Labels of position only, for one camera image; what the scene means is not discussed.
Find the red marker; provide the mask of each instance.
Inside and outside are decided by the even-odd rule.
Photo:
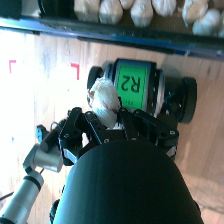
[[[79,65],[78,64],[71,63],[71,67],[77,69],[77,80],[79,80]]]
[[[16,63],[16,60],[9,60],[9,72],[10,72],[10,74],[12,73],[12,67],[11,67],[12,63]]]

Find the wooden floor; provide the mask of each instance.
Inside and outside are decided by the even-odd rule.
[[[75,106],[88,110],[86,83],[93,65],[118,57],[155,61],[165,75],[195,77],[198,102],[193,121],[179,125],[176,164],[205,224],[224,223],[224,63],[125,47],[0,31],[0,197],[14,191],[22,162],[35,140],[35,125],[48,129]],[[79,80],[77,69],[80,66]],[[69,168],[44,171],[45,180],[28,224],[49,221]],[[0,202],[0,208],[6,200]]]

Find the screw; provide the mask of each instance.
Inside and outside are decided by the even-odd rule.
[[[104,139],[104,143],[108,143],[110,141],[110,139],[108,139],[108,138],[106,138],[106,139]]]

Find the cable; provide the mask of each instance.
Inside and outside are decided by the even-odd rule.
[[[40,8],[40,12],[45,16],[46,12],[45,12],[44,4],[43,4],[42,0],[37,0],[37,2],[38,2],[38,6]]]
[[[9,194],[4,195],[3,197],[0,198],[0,201],[3,201],[4,199],[12,196],[13,194],[14,194],[14,191]]]
[[[53,126],[53,124],[56,124],[60,129],[62,129],[62,127],[61,127],[57,122],[53,121],[53,122],[51,123],[50,131],[52,131],[52,126]]]
[[[44,172],[44,168],[40,171],[40,174],[42,174]]]
[[[3,197],[1,197],[1,198],[0,198],[0,201],[2,201],[2,200],[4,200],[4,199],[6,199],[6,198],[8,198],[8,197],[12,196],[12,195],[13,195],[13,193],[14,193],[14,191],[13,191],[13,192],[11,192],[11,193],[9,193],[9,194],[7,194],[7,195],[5,195],[5,196],[3,196]]]

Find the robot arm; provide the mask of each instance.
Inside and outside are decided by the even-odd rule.
[[[134,108],[138,101],[132,100],[131,92],[124,92],[128,86],[119,90],[131,80],[140,88],[144,80],[133,73],[133,66],[144,68],[145,86],[138,97],[142,108]],[[93,79],[88,89],[95,78],[102,77],[102,69],[90,73]],[[52,216],[56,224],[203,223],[178,168],[167,156],[177,146],[178,122],[188,123],[193,117],[195,80],[179,79],[176,85],[176,80],[167,79],[165,89],[162,71],[155,63],[120,59],[108,66],[104,77],[133,106],[129,111],[119,110],[121,128],[109,130],[93,112],[83,113],[81,108],[69,111],[68,118],[49,133],[38,126],[40,144],[25,159],[27,176],[2,209],[0,223],[26,223],[43,185],[36,166],[60,172],[62,163],[74,166]],[[89,140],[85,147],[83,133]]]

